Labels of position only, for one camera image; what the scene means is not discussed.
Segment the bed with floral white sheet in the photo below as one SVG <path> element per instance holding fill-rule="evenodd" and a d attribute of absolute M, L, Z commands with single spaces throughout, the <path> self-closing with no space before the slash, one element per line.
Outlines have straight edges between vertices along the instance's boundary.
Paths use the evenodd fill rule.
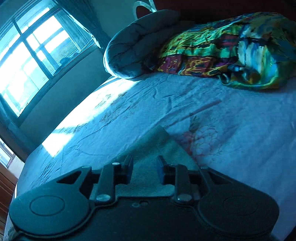
<path fill-rule="evenodd" d="M 272 196 L 280 207 L 273 234 L 295 227 L 295 78 L 276 90 L 250 91 L 218 79 L 156 73 L 115 79 L 73 109 L 27 158 L 16 194 L 98 157 L 96 137 L 137 140 L 161 126 L 197 165 L 210 167 Z"/>

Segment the brown wooden door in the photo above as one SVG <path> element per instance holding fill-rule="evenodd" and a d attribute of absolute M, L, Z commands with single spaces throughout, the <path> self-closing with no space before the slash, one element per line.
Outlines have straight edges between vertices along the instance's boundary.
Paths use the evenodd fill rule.
<path fill-rule="evenodd" d="M 0 163 L 0 218 L 1 239 L 4 237 L 4 229 L 18 179 L 2 163 Z"/>

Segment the rolled blue-white quilt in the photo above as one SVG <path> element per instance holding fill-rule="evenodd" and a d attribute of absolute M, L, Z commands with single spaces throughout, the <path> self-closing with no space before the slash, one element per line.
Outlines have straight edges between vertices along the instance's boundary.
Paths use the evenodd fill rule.
<path fill-rule="evenodd" d="M 103 56 L 106 71 L 130 80 L 151 73 L 161 45 L 182 28 L 178 11 L 165 9 L 139 18 L 108 43 Z"/>

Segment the colourful patterned pillow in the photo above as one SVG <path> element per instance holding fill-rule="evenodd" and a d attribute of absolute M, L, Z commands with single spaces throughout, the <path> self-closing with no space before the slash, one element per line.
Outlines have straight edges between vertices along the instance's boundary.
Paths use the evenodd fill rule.
<path fill-rule="evenodd" d="M 258 12 L 200 24 L 171 37 L 159 52 L 159 72 L 220 79 L 250 90 L 284 86 L 295 68 L 295 22 Z"/>

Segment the right teal curtain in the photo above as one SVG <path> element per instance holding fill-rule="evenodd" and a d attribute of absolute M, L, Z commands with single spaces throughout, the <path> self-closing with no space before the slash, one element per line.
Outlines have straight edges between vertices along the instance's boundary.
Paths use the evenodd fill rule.
<path fill-rule="evenodd" d="M 90 1 L 56 1 L 69 15 L 92 35 L 96 45 L 103 51 L 111 38 L 104 32 Z"/>

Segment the red and white headboard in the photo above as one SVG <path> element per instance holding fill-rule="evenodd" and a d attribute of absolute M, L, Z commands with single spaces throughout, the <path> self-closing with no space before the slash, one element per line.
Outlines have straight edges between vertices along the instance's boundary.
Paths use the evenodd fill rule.
<path fill-rule="evenodd" d="M 209 17 L 210 19 L 225 19 L 246 13 L 265 11 L 279 13 L 295 20 L 295 1 L 136 1 L 133 8 L 136 18 L 163 9 L 170 9 L 189 15 L 198 13 L 203 18 Z"/>

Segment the large window with frame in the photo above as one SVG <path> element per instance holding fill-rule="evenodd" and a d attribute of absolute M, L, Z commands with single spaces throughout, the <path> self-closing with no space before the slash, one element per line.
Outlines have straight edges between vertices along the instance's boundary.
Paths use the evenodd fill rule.
<path fill-rule="evenodd" d="M 29 1 L 1 28 L 1 103 L 21 125 L 61 77 L 96 48 L 57 1 Z"/>

